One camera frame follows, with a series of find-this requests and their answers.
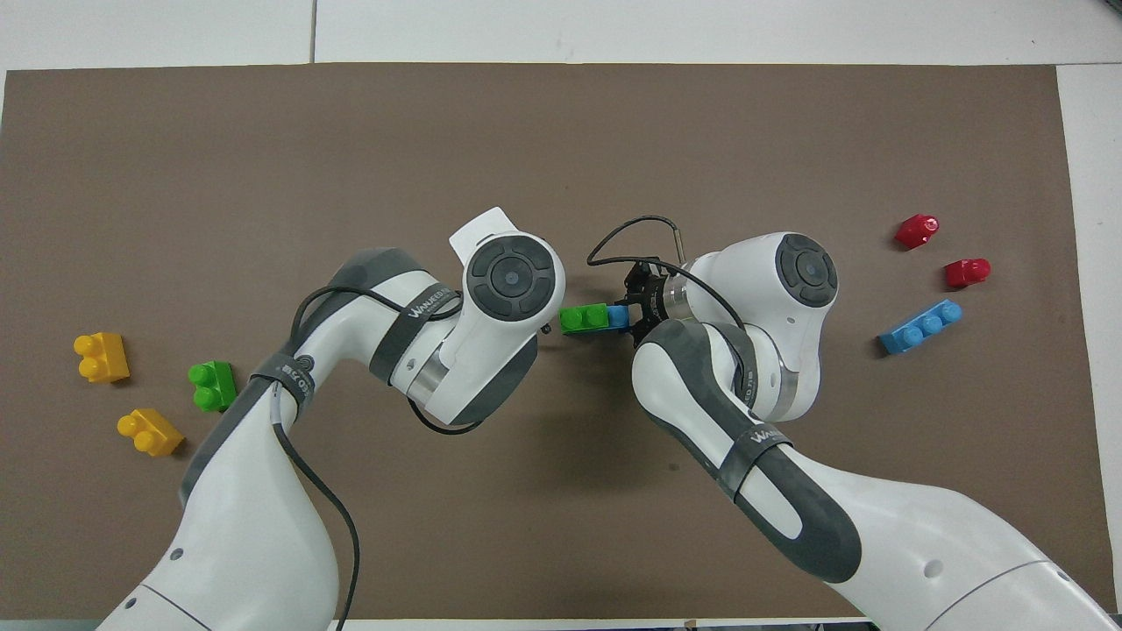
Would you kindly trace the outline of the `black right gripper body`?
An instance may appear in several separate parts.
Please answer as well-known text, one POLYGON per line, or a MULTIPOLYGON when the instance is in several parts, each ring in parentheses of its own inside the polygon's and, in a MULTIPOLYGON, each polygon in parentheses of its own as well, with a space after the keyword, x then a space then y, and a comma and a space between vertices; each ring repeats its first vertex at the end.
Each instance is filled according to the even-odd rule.
POLYGON ((668 316, 666 307, 664 305, 664 290, 666 289, 666 283, 677 276, 675 272, 665 272, 661 266, 653 265, 650 263, 650 267, 654 272, 654 277, 650 280, 649 286, 642 294, 625 294, 624 304, 632 307, 636 305, 640 308, 640 316, 634 323, 638 320, 649 320, 650 332, 656 328, 662 321, 666 321, 671 317, 668 316))

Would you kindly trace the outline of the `green two-stud toy brick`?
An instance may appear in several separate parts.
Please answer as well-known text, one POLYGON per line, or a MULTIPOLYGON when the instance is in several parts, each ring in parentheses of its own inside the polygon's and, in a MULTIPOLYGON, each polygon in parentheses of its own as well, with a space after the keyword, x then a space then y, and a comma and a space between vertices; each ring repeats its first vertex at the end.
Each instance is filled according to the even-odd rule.
POLYGON ((561 308, 558 311, 558 323, 565 335, 605 330, 610 324, 608 305, 594 303, 561 308))
POLYGON ((193 403, 203 412, 224 412, 237 397, 233 371, 228 362, 211 360, 188 367, 194 387, 193 403))

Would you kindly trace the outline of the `brown table mat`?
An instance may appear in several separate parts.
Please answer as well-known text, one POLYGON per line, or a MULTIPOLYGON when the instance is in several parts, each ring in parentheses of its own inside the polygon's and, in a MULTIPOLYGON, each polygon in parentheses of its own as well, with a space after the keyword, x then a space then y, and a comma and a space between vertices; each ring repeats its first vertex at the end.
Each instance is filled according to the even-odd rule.
MULTIPOLYGON (((456 287, 448 238, 494 205, 553 244, 573 305, 620 295, 628 268, 585 258, 633 216, 674 220, 691 257, 821 243, 839 296, 795 448, 969 495, 1118 610, 1052 67, 316 64, 4 77, 0 620, 101 619, 151 570, 219 422, 192 364, 247 379, 364 248, 456 287), (905 249, 917 213, 941 226, 905 249), (976 257, 990 277, 947 287, 976 257), (958 323, 884 350, 945 299, 958 323), (123 336, 128 379, 79 374, 96 332, 123 336), (118 435, 136 408, 180 448, 118 435)), ((352 618, 853 614, 643 415, 632 357, 550 333, 466 436, 341 364, 293 441, 359 528, 352 618)))

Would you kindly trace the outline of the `yellow two-stud toy brick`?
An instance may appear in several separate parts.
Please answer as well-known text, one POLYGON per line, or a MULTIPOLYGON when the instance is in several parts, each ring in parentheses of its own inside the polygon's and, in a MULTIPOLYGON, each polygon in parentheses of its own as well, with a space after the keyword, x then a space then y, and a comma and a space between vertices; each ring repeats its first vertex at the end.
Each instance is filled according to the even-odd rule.
POLYGON ((151 457, 171 456, 184 440, 184 435, 155 408, 136 408, 120 417, 116 427, 118 435, 132 440, 137 451, 151 457))
POLYGON ((123 336, 119 333, 80 335, 73 351, 81 357, 79 374, 89 383, 113 383, 130 376, 123 336))

